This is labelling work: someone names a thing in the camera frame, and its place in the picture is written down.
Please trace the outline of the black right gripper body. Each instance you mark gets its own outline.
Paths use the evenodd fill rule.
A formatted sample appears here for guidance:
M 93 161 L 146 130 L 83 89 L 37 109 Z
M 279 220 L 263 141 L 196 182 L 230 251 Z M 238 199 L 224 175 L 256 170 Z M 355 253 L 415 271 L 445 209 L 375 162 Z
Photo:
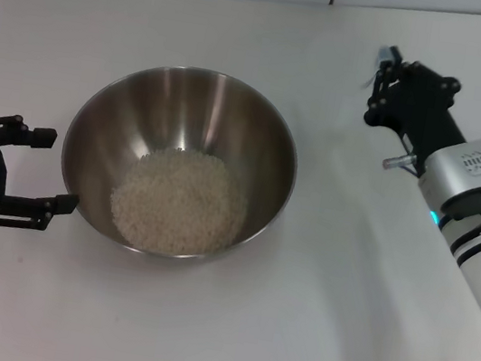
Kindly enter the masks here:
M 400 84 L 390 86 L 386 102 L 376 110 L 364 112 L 368 126 L 391 129 L 410 142 L 410 153 L 427 159 L 442 148 L 466 142 L 449 109 L 461 90 L 456 78 L 443 77 L 442 89 L 427 90 Z

